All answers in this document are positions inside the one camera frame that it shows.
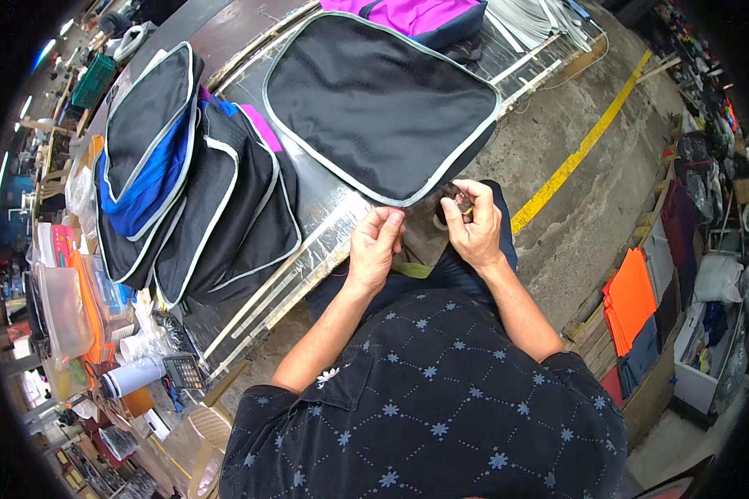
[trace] green crate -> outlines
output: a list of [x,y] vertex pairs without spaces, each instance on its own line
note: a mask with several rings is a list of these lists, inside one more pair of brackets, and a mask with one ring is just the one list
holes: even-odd
[[110,57],[97,54],[72,92],[72,105],[86,109],[97,105],[97,99],[114,75],[116,66]]

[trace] yellow floor line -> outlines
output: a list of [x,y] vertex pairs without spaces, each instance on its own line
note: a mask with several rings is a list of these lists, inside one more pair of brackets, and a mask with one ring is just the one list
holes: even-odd
[[635,81],[640,76],[640,69],[644,67],[651,56],[652,53],[648,50],[644,52],[644,56],[640,58],[640,62],[635,67],[629,80],[627,80],[621,88],[619,95],[616,95],[616,98],[610,103],[605,113],[600,116],[597,124],[593,125],[593,128],[589,130],[589,133],[585,135],[585,138],[580,142],[579,150],[566,158],[566,161],[564,161],[563,165],[558,168],[558,171],[549,177],[549,180],[535,194],[533,194],[533,197],[527,201],[518,212],[516,212],[516,215],[513,215],[513,218],[510,219],[510,230],[513,234],[517,234],[525,225],[529,224],[529,221],[538,214],[541,208],[543,208],[550,199],[552,199],[552,195],[558,191],[564,182],[566,182],[569,175],[577,169],[577,166],[580,165],[580,162],[585,158],[585,155],[588,154],[593,145],[595,145],[602,134],[605,133],[605,130],[613,121],[613,118],[618,115],[619,110],[627,100],[629,93],[632,92],[633,87],[635,87]]
[[159,448],[159,449],[161,449],[161,451],[162,451],[162,452],[163,452],[164,454],[166,454],[166,455],[167,455],[167,457],[169,457],[169,460],[170,460],[170,461],[171,461],[171,462],[172,462],[172,463],[173,463],[173,464],[174,464],[175,466],[177,466],[177,467],[178,467],[178,469],[179,469],[180,471],[182,471],[182,472],[183,472],[183,474],[184,474],[184,475],[186,475],[186,476],[188,477],[188,479],[189,479],[189,480],[191,480],[191,475],[190,475],[190,474],[188,474],[188,473],[186,473],[186,470],[185,470],[185,469],[183,469],[183,466],[181,466],[180,464],[178,464],[178,463],[177,463],[177,461],[175,461],[175,459],[174,459],[174,458],[172,458],[172,456],[171,456],[171,455],[169,455],[169,452],[167,452],[167,450],[166,450],[166,449],[164,448],[164,446],[163,446],[163,445],[161,445],[161,442],[158,442],[158,439],[157,439],[157,438],[155,437],[155,435],[150,435],[150,440],[152,440],[153,442],[155,442],[155,443],[156,443],[156,445],[158,445],[158,448]]

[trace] dark trousers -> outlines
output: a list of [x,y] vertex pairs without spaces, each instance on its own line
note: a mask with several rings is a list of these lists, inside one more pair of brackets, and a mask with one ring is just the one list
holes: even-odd
[[[491,190],[494,191],[494,204],[502,212],[499,249],[505,253],[505,257],[508,258],[508,264],[515,271],[517,260],[516,250],[513,249],[513,236],[510,232],[510,213],[508,212],[505,198],[502,196],[502,189],[493,180],[482,180],[481,182],[491,187]],[[344,281],[347,280],[349,267],[350,261],[348,259],[340,264],[332,274],[308,294],[306,300],[314,319],[319,319],[327,309],[330,301],[339,293],[341,286],[344,285]],[[447,243],[444,253],[439,258],[439,262],[425,279],[416,279],[395,272],[390,273],[386,279],[385,287],[374,297],[375,299],[372,300],[372,303],[366,312],[364,312],[362,320],[365,321],[386,306],[391,305],[403,294],[423,289],[449,289],[457,291],[485,305],[491,311],[496,312],[497,309],[494,297],[491,295],[482,277],[474,271],[471,265],[461,258],[450,243]]]

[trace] hand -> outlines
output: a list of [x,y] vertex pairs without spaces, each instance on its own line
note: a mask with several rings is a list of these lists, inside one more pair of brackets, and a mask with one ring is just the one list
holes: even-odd
[[474,221],[464,224],[461,211],[449,198],[441,198],[449,242],[476,272],[497,264],[505,258],[499,249],[499,228],[502,212],[494,206],[491,188],[474,180],[453,180],[474,203]]
[[374,297],[386,285],[394,253],[402,250],[405,213],[380,207],[370,211],[352,232],[350,273],[344,286]]

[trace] calculator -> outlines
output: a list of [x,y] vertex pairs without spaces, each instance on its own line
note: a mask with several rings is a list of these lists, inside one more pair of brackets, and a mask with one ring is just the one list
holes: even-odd
[[193,354],[177,354],[164,357],[164,368],[176,390],[202,390],[205,388],[200,367]]

